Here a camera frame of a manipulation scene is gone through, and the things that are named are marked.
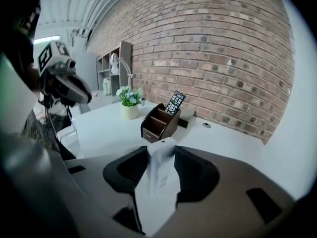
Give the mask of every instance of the white wall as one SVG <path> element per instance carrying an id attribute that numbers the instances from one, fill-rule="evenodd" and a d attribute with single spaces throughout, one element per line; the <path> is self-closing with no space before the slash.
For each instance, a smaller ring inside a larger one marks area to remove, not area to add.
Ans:
<path id="1" fill-rule="evenodd" d="M 310 190 L 317 170 L 317 46 L 294 4 L 283 2 L 294 35 L 295 78 L 285 114 L 264 148 L 261 171 L 297 199 Z"/>

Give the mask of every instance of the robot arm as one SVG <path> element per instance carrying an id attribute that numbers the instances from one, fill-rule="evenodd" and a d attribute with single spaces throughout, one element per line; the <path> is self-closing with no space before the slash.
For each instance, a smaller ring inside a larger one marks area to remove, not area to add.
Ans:
<path id="1" fill-rule="evenodd" d="M 65 44 L 51 41 L 39 56 L 40 89 L 44 97 L 54 96 L 64 105 L 87 104 L 92 94 L 86 82 L 76 75 L 76 62 Z"/>

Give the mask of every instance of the person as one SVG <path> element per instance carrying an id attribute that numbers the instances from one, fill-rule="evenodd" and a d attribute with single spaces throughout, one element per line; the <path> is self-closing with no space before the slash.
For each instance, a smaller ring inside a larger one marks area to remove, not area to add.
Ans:
<path id="1" fill-rule="evenodd" d="M 10 38 L 6 39 L 8 43 L 4 45 L 3 49 L 17 74 L 38 98 L 40 96 L 40 76 L 39 71 L 34 68 L 33 43 L 31 40 L 34 38 L 40 11 L 38 3 L 33 10 L 28 11 L 21 17 L 15 29 L 12 29 L 8 34 Z M 42 143 L 49 151 L 59 152 L 65 160 L 75 158 L 56 139 L 53 130 L 37 120 L 33 110 L 25 122 L 21 135 Z"/>

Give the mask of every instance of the white ceiling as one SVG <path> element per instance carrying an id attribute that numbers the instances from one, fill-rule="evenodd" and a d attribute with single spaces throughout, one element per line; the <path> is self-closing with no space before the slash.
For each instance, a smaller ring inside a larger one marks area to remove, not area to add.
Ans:
<path id="1" fill-rule="evenodd" d="M 87 37 L 118 0 L 40 0 L 35 38 L 60 35 L 69 42 L 73 29 Z"/>

